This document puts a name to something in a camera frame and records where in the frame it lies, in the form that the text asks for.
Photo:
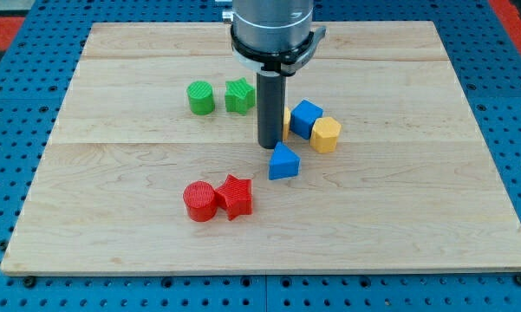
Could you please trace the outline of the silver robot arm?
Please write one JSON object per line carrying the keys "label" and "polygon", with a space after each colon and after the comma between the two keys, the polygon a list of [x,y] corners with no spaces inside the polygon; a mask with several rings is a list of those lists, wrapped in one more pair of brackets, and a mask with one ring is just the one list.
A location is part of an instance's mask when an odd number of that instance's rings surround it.
{"label": "silver robot arm", "polygon": [[314,56],[326,28],[312,27],[312,0],[217,1],[230,26],[231,49],[248,69],[290,77]]}

